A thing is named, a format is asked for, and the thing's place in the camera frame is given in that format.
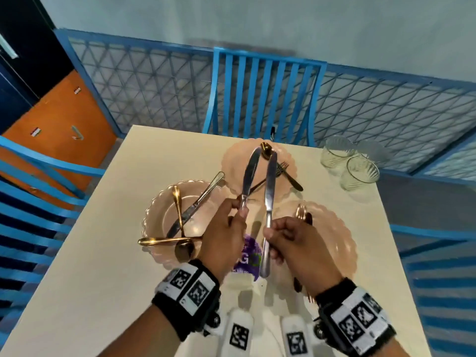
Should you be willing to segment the person's right hand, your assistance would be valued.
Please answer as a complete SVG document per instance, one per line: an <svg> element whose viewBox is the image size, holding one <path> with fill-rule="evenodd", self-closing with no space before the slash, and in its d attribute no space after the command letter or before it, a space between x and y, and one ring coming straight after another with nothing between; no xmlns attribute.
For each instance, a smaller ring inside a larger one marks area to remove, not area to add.
<svg viewBox="0 0 476 357"><path fill-rule="evenodd" d="M286 262L309 295L315 297L344 279L313 226L285 216L273 220L271 228L286 228L288 241L269 242L270 257L279 263Z"/></svg>

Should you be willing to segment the person's left hand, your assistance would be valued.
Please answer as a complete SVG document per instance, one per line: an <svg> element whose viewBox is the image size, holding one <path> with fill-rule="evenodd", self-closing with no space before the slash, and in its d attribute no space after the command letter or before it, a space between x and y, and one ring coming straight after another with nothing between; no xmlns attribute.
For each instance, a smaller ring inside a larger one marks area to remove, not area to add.
<svg viewBox="0 0 476 357"><path fill-rule="evenodd" d="M231 220L240 206L240 199L226 198L205 229L197 259L220 284L241 257L244 238L234 238Z"/></svg>

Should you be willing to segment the silver table knife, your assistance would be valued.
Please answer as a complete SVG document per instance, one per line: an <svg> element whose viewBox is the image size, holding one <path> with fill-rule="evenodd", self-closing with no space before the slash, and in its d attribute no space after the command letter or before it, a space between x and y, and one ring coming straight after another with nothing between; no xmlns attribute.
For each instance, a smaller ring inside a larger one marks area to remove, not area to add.
<svg viewBox="0 0 476 357"><path fill-rule="evenodd" d="M200 205L209 197L215 187L224 179L225 174L223 171L218 172L214 179L210 182L209 186L201 193L198 199L188 207L185 211L180 211L178 219L170 227L169 231L166 234L167 239L172 239L175 235L181 231L184 235L183 227L191 219L191 217L199 209Z"/></svg>
<svg viewBox="0 0 476 357"><path fill-rule="evenodd" d="M243 176L242 193L240 196L239 210L244 209L246 206L248 197L251 192L253 179L254 179L254 176L258 167L258 163L260 160L260 156L261 156L261 147L258 146L253 150L245 169L245 173Z"/></svg>
<svg viewBox="0 0 476 357"><path fill-rule="evenodd" d="M266 185L265 185L265 207L266 207L266 222L265 227L271 228L272 211L276 186L276 172L277 172L277 154L272 151L267 167ZM262 255L259 267L259 276L261 278L268 278L270 275L270 244L265 238L263 240Z"/></svg>

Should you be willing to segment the person's left forearm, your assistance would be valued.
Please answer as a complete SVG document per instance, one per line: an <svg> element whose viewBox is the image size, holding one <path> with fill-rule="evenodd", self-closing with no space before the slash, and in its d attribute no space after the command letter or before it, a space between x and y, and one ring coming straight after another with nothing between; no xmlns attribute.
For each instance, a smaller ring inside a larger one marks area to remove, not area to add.
<svg viewBox="0 0 476 357"><path fill-rule="evenodd" d="M163 312L150 305L97 357L175 357L180 344Z"/></svg>

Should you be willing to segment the person's right forearm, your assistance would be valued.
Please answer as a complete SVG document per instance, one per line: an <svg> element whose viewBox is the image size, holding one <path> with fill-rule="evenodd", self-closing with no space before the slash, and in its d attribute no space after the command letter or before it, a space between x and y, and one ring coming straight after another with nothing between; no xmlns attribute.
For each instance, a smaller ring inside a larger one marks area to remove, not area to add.
<svg viewBox="0 0 476 357"><path fill-rule="evenodd" d="M395 337L379 348L371 357L410 357Z"/></svg>

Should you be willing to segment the purple printed packet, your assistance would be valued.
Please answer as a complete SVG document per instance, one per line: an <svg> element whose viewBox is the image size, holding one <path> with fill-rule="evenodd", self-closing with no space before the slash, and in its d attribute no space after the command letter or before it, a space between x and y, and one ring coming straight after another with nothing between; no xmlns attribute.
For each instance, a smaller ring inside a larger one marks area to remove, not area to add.
<svg viewBox="0 0 476 357"><path fill-rule="evenodd" d="M232 273L239 277L250 277L252 282L259 278L262 249L259 243L250 234L245 234L245 244L241 257L235 264Z"/></svg>

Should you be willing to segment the rose gold fork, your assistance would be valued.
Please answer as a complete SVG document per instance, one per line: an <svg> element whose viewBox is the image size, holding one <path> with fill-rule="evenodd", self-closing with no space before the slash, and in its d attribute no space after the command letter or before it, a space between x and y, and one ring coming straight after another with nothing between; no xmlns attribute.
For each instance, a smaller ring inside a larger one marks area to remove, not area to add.
<svg viewBox="0 0 476 357"><path fill-rule="evenodd" d="M312 217L311 213L307 211L307 208L304 204L299 204L298 205L295 217L297 219L300 219L301 221L304 221L308 225L311 225L311 226L313 225L313 217ZM296 293L301 293L302 292L303 286L298 281L298 279L296 277L294 277L294 279L293 279L293 286L294 286L294 290L295 290Z"/></svg>

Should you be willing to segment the pink scalloped plate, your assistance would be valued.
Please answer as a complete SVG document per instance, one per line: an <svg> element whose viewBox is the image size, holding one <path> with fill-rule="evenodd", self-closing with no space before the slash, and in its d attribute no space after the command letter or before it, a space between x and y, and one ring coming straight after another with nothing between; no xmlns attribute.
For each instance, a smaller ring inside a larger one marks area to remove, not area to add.
<svg viewBox="0 0 476 357"><path fill-rule="evenodd" d="M192 206L209 184L210 181L193 179L176 182L181 192L183 212ZM170 185L152 199L142 222L142 238L165 239L170 228L178 219L172 190L173 185ZM230 197L230 192L225 181L221 180L199 204L190 220L184 223L185 236L203 235L218 207L228 197ZM148 252L154 261L165 270L170 271L179 265L175 254L175 245L176 242L167 242L156 246L142 246L142 250Z"/></svg>
<svg viewBox="0 0 476 357"><path fill-rule="evenodd" d="M250 156L252 155L253 150L260 146L263 141L262 138L241 139L224 153L221 162L221 170L225 174L225 183L231 194L235 196L241 194L243 176ZM288 167L286 171L297 180L297 166L293 156L287 150L287 147L285 147L284 144L275 143L270 140L267 140L266 142L277 152L277 161L280 164L287 163ZM280 175L276 180L274 201L279 202L294 191L296 191L296 189L291 185L286 176Z"/></svg>
<svg viewBox="0 0 476 357"><path fill-rule="evenodd" d="M357 246L349 228L335 212L322 204L303 200L290 200L275 207L273 218L295 217L299 205L306 208L312 216L312 225L323 238L334 263L344 277L353 279L357 271ZM271 273L268 278L268 291L280 299L295 295L294 276L286 262L279 264L271 260Z"/></svg>

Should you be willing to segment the dark metal fork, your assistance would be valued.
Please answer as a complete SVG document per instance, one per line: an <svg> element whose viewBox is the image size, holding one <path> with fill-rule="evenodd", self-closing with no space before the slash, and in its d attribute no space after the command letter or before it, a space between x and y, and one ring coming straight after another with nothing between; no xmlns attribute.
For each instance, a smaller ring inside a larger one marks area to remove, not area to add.
<svg viewBox="0 0 476 357"><path fill-rule="evenodd" d="M283 171L286 171L288 168L289 164L287 162L282 162L281 164L278 165L277 171L276 171L276 178L278 178L280 175L283 174ZM256 185L252 186L250 189L249 194L253 194L253 192L257 191L263 184L265 184L266 179L261 180L258 182Z"/></svg>

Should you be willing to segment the black marker wrist band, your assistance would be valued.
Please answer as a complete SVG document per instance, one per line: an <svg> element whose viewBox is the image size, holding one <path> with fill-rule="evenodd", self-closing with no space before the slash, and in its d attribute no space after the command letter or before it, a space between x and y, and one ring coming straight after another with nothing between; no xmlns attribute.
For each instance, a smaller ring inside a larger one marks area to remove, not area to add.
<svg viewBox="0 0 476 357"><path fill-rule="evenodd" d="M172 325L181 342L203 331L210 316L218 310L219 282L198 259L171 270L156 288L151 304Z"/></svg>
<svg viewBox="0 0 476 357"><path fill-rule="evenodd" d="M349 278L315 301L325 341L347 357L371 357L396 336L385 310Z"/></svg>

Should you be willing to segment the clear ribbed glass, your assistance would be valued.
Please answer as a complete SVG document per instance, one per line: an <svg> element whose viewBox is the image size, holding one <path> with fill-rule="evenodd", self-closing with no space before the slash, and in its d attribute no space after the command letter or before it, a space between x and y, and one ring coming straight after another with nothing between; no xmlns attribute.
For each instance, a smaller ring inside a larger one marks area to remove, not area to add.
<svg viewBox="0 0 476 357"><path fill-rule="evenodd" d="M320 163L325 168L335 168L338 164L354 156L356 152L356 144L347 137L330 136L324 142Z"/></svg>
<svg viewBox="0 0 476 357"><path fill-rule="evenodd" d="M343 190L354 191L376 183L379 178L380 172L377 165L365 156L357 155L347 161L339 184Z"/></svg>
<svg viewBox="0 0 476 357"><path fill-rule="evenodd" d="M361 156L370 160L378 167L383 166L392 158L392 154L388 149L379 142L373 140L359 141L356 150Z"/></svg>

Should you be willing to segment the blue slatted chair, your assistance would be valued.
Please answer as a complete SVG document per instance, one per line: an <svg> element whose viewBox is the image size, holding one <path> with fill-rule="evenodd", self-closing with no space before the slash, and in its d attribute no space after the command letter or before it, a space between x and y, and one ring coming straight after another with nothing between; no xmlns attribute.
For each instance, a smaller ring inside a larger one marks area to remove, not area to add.
<svg viewBox="0 0 476 357"><path fill-rule="evenodd" d="M61 161L0 136L18 156L69 192L0 156L0 351L90 196L59 170L101 178L105 169Z"/></svg>
<svg viewBox="0 0 476 357"><path fill-rule="evenodd" d="M476 357L476 230L390 229L432 357Z"/></svg>
<svg viewBox="0 0 476 357"><path fill-rule="evenodd" d="M328 63L213 48L202 133L316 147L318 97Z"/></svg>

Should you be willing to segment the blue lattice railing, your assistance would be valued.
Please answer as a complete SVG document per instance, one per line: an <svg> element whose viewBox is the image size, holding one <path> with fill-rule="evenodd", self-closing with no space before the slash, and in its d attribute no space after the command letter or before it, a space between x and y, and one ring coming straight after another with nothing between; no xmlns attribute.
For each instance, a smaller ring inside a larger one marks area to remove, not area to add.
<svg viewBox="0 0 476 357"><path fill-rule="evenodd" d="M213 48L57 29L56 37L115 133L133 125L201 132ZM382 171L476 185L476 82L328 64L317 147L333 135L374 140Z"/></svg>

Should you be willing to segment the orange cabinet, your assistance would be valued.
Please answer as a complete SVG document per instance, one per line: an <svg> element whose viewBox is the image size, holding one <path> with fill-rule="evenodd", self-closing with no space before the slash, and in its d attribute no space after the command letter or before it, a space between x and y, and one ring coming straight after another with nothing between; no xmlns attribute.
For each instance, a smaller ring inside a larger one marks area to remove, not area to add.
<svg viewBox="0 0 476 357"><path fill-rule="evenodd" d="M74 135L72 125L83 134L83 141L72 138ZM92 92L75 70L62 79L2 136L40 154L93 168L100 167L117 139ZM67 197L78 198L45 171L1 146L0 161L45 182ZM53 170L84 193L93 179L92 176L75 172L57 168ZM71 211L75 216L78 216L78 210L81 211L83 208L56 198L6 172L0 171L0 182L23 190L55 207Z"/></svg>

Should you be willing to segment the dark cabinet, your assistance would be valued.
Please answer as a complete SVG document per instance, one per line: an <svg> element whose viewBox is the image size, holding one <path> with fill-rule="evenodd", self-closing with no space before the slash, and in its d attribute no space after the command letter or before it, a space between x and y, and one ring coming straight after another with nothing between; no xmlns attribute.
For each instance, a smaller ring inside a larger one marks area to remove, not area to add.
<svg viewBox="0 0 476 357"><path fill-rule="evenodd" d="M74 67L40 0L0 0L0 135Z"/></svg>

